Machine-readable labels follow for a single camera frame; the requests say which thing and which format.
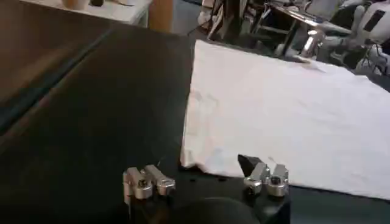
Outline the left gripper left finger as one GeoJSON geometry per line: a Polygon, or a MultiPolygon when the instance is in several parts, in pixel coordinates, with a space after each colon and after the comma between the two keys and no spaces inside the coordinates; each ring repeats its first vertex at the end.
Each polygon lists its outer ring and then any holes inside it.
{"type": "Polygon", "coordinates": [[[147,200],[154,192],[168,196],[176,188],[176,181],[164,175],[155,165],[146,165],[144,169],[129,167],[122,173],[122,185],[125,201],[133,197],[147,200]]]}

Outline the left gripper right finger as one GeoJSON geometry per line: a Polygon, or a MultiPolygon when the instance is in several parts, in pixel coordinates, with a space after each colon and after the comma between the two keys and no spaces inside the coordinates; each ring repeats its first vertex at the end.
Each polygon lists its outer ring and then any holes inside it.
{"type": "Polygon", "coordinates": [[[243,183],[252,195],[258,195],[263,189],[272,197],[284,197],[289,192],[289,171],[283,164],[277,164],[274,170],[261,159],[253,156],[238,155],[243,171],[243,183]]]}

